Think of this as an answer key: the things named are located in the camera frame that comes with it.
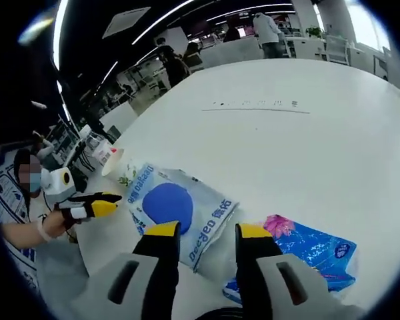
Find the person's left hand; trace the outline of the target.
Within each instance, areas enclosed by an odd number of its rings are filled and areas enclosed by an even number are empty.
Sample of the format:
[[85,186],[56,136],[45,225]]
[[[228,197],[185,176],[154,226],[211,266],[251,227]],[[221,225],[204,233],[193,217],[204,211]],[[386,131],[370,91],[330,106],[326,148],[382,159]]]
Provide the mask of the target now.
[[57,238],[70,229],[74,223],[74,221],[65,219],[60,210],[54,210],[43,221],[43,228],[48,236]]

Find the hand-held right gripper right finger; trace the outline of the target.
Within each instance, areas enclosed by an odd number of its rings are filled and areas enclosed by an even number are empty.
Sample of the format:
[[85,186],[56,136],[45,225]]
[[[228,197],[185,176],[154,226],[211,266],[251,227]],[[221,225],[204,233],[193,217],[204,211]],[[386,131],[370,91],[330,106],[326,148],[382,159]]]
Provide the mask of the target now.
[[360,319],[363,310],[344,305],[326,280],[293,254],[284,254],[258,225],[235,226],[236,280],[244,319]]

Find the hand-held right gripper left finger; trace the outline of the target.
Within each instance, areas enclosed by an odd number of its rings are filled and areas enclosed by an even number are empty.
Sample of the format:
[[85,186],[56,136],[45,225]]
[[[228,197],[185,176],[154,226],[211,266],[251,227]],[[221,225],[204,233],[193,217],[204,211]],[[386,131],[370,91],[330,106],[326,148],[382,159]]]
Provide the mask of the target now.
[[133,252],[90,277],[73,302],[81,319],[170,319],[179,282],[181,223],[148,228]]

